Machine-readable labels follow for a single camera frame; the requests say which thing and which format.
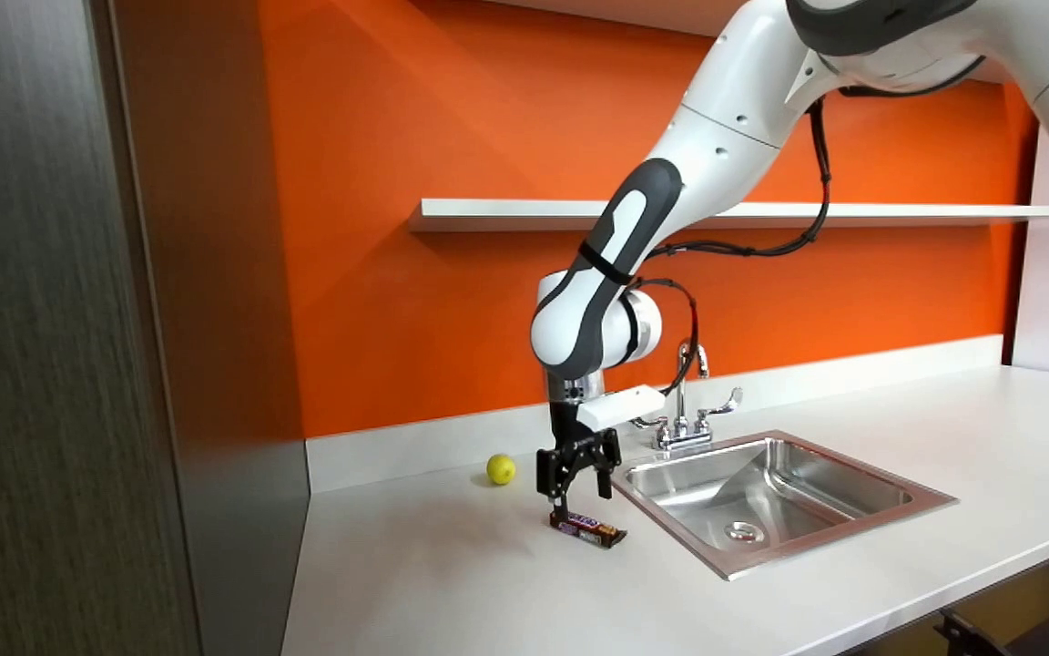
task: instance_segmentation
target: orange wall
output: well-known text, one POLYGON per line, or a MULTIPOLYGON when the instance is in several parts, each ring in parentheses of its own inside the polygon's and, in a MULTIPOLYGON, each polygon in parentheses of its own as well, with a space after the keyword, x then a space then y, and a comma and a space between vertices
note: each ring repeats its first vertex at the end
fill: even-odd
MULTIPOLYGON (((420 196, 608 196, 710 41, 485 0, 262 0, 307 433, 543 401, 535 281, 575 234, 411 234, 420 196)), ((1016 200, 1016 94, 830 99, 836 200, 1016 200)), ((812 200, 808 137, 753 200, 812 200)), ((827 230, 779 264, 669 260, 717 373, 1003 332, 1011 230, 827 230)), ((623 384, 669 375, 686 332, 623 384)))

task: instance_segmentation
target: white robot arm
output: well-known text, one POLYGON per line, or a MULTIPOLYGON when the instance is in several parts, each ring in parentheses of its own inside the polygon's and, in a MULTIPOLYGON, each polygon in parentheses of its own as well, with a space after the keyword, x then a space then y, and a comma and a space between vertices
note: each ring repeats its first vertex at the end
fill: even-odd
POLYGON ((535 490, 596 466, 608 496, 615 433, 578 404, 602 373, 647 354, 657 305, 634 273, 669 234, 739 206, 795 126, 835 87, 935 93, 995 60, 1049 127, 1049 0, 747 0, 713 41, 657 151, 623 179, 575 264, 543 285, 530 350, 551 375, 555 454, 535 490))

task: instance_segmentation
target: stainless steel sink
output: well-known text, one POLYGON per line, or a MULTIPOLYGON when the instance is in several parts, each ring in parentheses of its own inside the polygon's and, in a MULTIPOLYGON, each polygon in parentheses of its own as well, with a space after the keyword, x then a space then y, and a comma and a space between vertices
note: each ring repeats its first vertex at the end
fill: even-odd
POLYGON ((725 579, 953 505, 784 429, 634 465, 615 486, 725 579))

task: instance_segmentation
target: wall shelf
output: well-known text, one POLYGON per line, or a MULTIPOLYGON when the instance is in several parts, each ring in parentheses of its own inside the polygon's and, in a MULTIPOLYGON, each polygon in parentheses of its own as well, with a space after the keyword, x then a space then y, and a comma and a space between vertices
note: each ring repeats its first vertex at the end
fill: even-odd
MULTIPOLYGON (((604 200, 421 196, 421 234, 546 234, 590 230, 604 200)), ((801 228, 816 206, 734 206, 691 230, 801 228)), ((1049 219, 1049 206, 830 206, 830 228, 972 228, 1049 219)))

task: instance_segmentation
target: yellow ball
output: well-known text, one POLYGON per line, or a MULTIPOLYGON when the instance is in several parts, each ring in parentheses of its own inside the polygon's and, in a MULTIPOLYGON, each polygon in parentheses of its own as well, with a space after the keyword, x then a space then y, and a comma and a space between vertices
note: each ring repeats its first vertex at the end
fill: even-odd
POLYGON ((495 454, 485 466, 490 490, 505 490, 517 478, 517 458, 495 454))

